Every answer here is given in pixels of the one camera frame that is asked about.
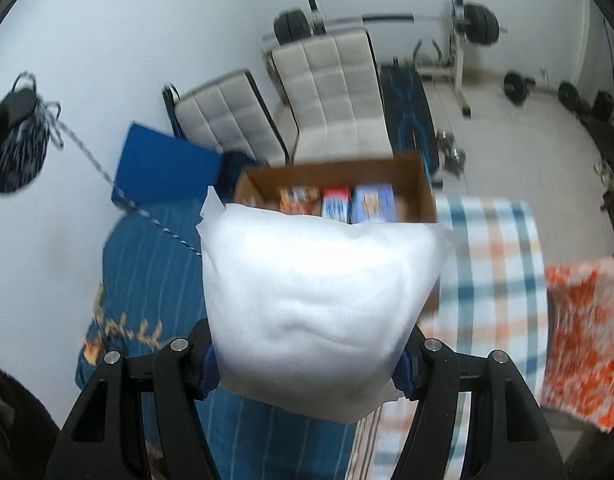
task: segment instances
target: tiled floor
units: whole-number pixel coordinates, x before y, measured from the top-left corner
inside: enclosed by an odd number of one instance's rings
[[[598,150],[555,96],[535,93],[515,107],[498,85],[467,87],[465,119],[449,85],[425,83],[425,93],[434,126],[454,132],[467,153],[464,178],[446,175],[444,194],[529,202],[547,265],[614,253]]]

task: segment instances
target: white tissue paper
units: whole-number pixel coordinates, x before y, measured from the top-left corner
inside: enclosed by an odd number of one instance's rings
[[[452,249],[437,224],[355,224],[223,206],[197,225],[220,385],[350,424],[402,393],[391,375]]]

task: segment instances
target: cardboard box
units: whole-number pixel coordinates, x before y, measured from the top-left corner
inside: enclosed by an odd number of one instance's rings
[[[402,205],[399,221],[435,223],[436,202],[417,153],[394,158],[344,160],[321,164],[258,167],[245,170],[236,185],[235,203],[272,208],[277,203],[278,188],[292,186],[355,187],[359,184],[391,184]],[[437,310],[439,283],[429,295],[421,315]]]

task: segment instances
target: black weight plate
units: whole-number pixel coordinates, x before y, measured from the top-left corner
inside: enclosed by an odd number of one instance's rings
[[[516,106],[524,103],[529,95],[525,78],[517,72],[508,72],[504,76],[503,92]]]
[[[487,22],[487,43],[485,44],[493,45],[500,37],[500,25],[498,24],[496,15],[487,9],[487,7],[482,6],[482,11],[485,15],[485,21]]]
[[[558,101],[570,112],[575,112],[580,106],[580,95],[571,83],[566,81],[558,87]]]
[[[278,40],[278,44],[291,43],[292,35],[289,33],[289,24],[287,23],[287,13],[281,12],[274,20],[274,34]]]
[[[474,44],[487,43],[487,18],[481,6],[466,4],[464,15],[467,24],[465,34],[467,39]]]
[[[612,118],[613,106],[613,96],[609,92],[600,90],[591,108],[591,117],[608,123]]]
[[[307,17],[300,9],[290,10],[287,13],[287,25],[289,26],[289,33],[292,35],[292,41],[304,40],[311,36]]]

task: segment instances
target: black bag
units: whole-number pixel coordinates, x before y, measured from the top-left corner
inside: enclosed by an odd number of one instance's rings
[[[28,86],[17,89],[22,79]],[[52,123],[60,114],[58,103],[46,103],[36,95],[36,79],[22,73],[0,103],[0,193],[12,193],[40,173],[49,139],[61,149],[62,140],[52,135]]]

